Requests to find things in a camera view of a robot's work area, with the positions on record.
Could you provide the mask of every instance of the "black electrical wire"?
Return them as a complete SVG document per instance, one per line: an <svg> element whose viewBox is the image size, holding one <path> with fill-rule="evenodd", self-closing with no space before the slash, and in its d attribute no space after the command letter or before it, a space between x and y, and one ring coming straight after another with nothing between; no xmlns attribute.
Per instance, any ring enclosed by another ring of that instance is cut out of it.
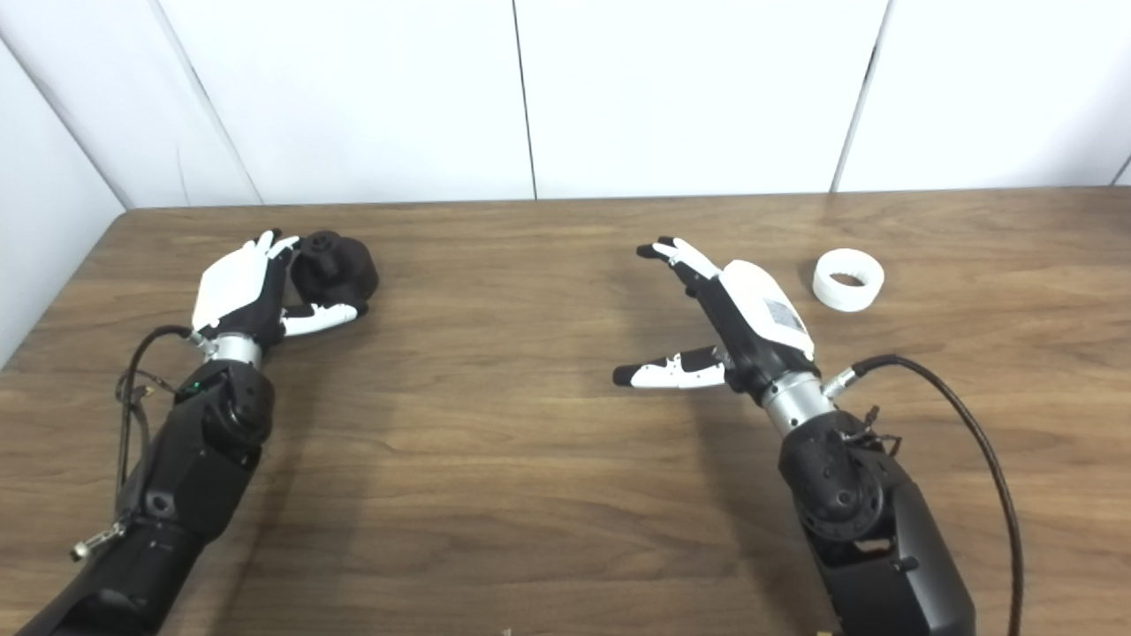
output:
<svg viewBox="0 0 1131 636"><path fill-rule="evenodd" d="M864 377L869 371L891 366L910 369L931 383L934 388L939 389L939 393L955 407L958 416L962 419L962 423L966 424L974 439L977 440L978 447L986 458L986 464L990 465L990 474L993 475L994 485L998 488L998 497L1001 499L1001 507L1005 513L1005 527L1009 531L1009 551L1012 560L1013 585L1009 605L1008 634L1009 636L1019 636L1021 633L1021 607L1025 602L1025 557L1021 553L1021 528L1017 518L1017 510L1013 508L1013 498L1009 493L1009 485L1005 484L1005 475L1001 470L998 455L993 452L993 447L990 446L990 438L986 437L985 431L982 430L982 426L974 419L974 415L962 404L962 401L958 398L958 395L939 376L913 360L893 354L877 355L875 358L869 358L853 364L852 370L858 377Z"/></svg>
<svg viewBox="0 0 1131 636"><path fill-rule="evenodd" d="M137 496L136 510L143 509L145 497L145 483L147 480L147 473L149 470L149 422L141 411L140 404L137 403L137 398L133 396L133 380L138 376L138 364L141 363L141 356L145 355L149 345L162 336L176 335L182 338L188 338L192 335L192 329L188 327L182 327L180 325L163 325L156 327L154 330L149 332L149 335L141 338L138 344L137 350L133 351L133 356L130 358L130 364L126 368L122 373L122 378L119 379L118 390L115 392L122 403L122 426L120 431L120 440L118 446L118 487L116 491L121 495L121 489L126 484L127 470L129 469L129 449L130 449L130 422L131 416L137 414L138 428L141 435L141 456L138 459L138 479L137 479ZM146 373L147 377L156 378L150 373ZM114 518L116 519L123 510L119 509L119 501L114 502Z"/></svg>
<svg viewBox="0 0 1131 636"><path fill-rule="evenodd" d="M118 385L114 388L114 398L115 399L118 399L122 395L122 384L126 383L126 376L128 373L129 373L129 371L127 370L127 371L122 371L122 375L118 376ZM135 373L135 377L137 377L137 376L141 376L143 378L152 381L154 385L157 386L157 388L159 388L162 390L166 390L166 392L172 393L174 395L176 394L176 387L174 387L169 380L166 380L165 378L162 378L161 376L150 373L149 371L146 371L145 369L138 369L137 372Z"/></svg>

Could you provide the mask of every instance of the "wood grain surface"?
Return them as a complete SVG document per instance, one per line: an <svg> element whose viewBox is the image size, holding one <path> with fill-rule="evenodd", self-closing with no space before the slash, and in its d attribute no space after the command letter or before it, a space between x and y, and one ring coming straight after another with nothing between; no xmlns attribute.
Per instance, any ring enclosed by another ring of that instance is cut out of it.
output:
<svg viewBox="0 0 1131 636"><path fill-rule="evenodd" d="M659 234L774 274L827 373L877 353L967 401L1013 488L1027 636L1131 622L1131 189L139 210L0 375L0 631L105 526L137 341L185 323L213 260L270 226L369 244L371 313L267 360L275 436L166 635L812 635L831 612L777 475L779 438L727 389L633 393L614 366L715 342ZM862 313L813 299L826 250L874 255ZM161 342L144 367L197 363ZM161 420L163 399L149 401ZM1004 633L1008 552L978 450L900 370L883 411L978 608Z"/></svg>

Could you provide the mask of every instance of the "white wall panel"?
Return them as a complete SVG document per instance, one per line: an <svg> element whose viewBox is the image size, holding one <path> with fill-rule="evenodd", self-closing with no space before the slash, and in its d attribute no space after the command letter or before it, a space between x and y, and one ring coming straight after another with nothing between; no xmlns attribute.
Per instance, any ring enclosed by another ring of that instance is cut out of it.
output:
<svg viewBox="0 0 1131 636"><path fill-rule="evenodd" d="M165 0L267 203L533 196L509 0Z"/></svg>
<svg viewBox="0 0 1131 636"><path fill-rule="evenodd" d="M121 212L0 44L0 367Z"/></svg>
<svg viewBox="0 0 1131 636"><path fill-rule="evenodd" d="M883 0L518 0L539 197L826 191Z"/></svg>
<svg viewBox="0 0 1131 636"><path fill-rule="evenodd" d="M1131 2L896 0L841 190L1108 184Z"/></svg>
<svg viewBox="0 0 1131 636"><path fill-rule="evenodd" d="M3 0L0 33L138 207L258 203L146 0Z"/></svg>

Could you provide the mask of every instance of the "white ring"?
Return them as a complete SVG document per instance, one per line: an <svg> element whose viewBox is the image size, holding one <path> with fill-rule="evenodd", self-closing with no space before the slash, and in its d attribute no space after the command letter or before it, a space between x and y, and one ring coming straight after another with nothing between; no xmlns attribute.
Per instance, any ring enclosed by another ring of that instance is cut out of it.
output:
<svg viewBox="0 0 1131 636"><path fill-rule="evenodd" d="M852 276L860 286L845 285L832 278L834 274ZM883 286L883 267L870 255L853 249L836 249L817 261L813 272L813 293L818 300L837 311L861 311L875 300Z"/></svg>

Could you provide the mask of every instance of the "silver cylinder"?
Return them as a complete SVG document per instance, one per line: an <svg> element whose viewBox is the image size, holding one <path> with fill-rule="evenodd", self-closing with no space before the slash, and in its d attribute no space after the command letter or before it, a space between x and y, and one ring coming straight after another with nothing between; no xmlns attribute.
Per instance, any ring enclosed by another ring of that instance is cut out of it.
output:
<svg viewBox="0 0 1131 636"><path fill-rule="evenodd" d="M762 394L762 409L782 437L809 420L837 410L821 393L821 380L809 371L786 373Z"/></svg>
<svg viewBox="0 0 1131 636"><path fill-rule="evenodd" d="M264 356L264 351L256 341L244 334L221 334L213 341L213 345L215 349L205 360L234 360L258 369Z"/></svg>

